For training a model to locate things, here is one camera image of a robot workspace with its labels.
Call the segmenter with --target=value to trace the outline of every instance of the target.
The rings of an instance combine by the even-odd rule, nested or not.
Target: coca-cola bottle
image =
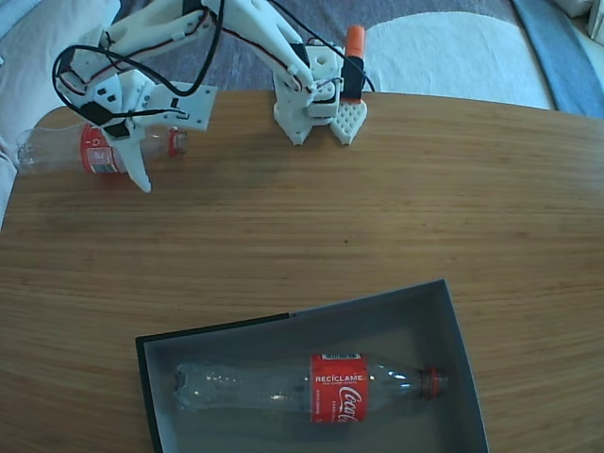
[[[446,389],[446,375],[435,368],[386,363],[365,354],[316,354],[279,367],[181,363],[175,396],[189,410],[289,411],[335,423],[362,421],[399,398],[430,400]]]
[[[141,141],[146,162],[169,159],[186,152],[187,133],[176,127],[151,126]],[[17,167],[20,175],[58,171],[126,173],[120,153],[109,146],[98,127],[86,123],[46,129],[36,127],[19,139]]]

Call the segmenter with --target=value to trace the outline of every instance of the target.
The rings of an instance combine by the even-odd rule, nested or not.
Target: blue fabric
[[[541,62],[556,108],[604,118],[604,90],[570,19],[549,0],[512,0]]]

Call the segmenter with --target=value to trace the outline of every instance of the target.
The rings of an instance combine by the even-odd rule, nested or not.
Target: bottle cap
[[[443,394],[448,389],[448,377],[433,366],[420,371],[420,380],[420,396],[428,400]]]
[[[179,129],[178,127],[172,127],[170,129],[168,146],[168,156],[171,158],[175,156],[181,156],[187,152],[187,146],[189,144],[189,138],[187,131]]]

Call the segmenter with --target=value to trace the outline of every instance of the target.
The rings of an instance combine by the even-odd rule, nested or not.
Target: gray carpet
[[[149,0],[122,0],[118,17],[144,7]],[[519,25],[510,0],[282,0],[307,26],[328,41],[344,44],[349,25],[366,28],[397,17],[433,11],[462,11],[483,14]],[[194,80],[208,51],[211,35],[145,63],[171,80]],[[206,83],[221,90],[271,89],[272,77],[251,49],[225,36],[208,72]]]

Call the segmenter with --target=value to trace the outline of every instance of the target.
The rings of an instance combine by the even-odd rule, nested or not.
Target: coca-cola logo
[[[362,402],[362,396],[351,387],[340,389],[340,408],[338,409],[338,422],[358,422],[357,404]]]

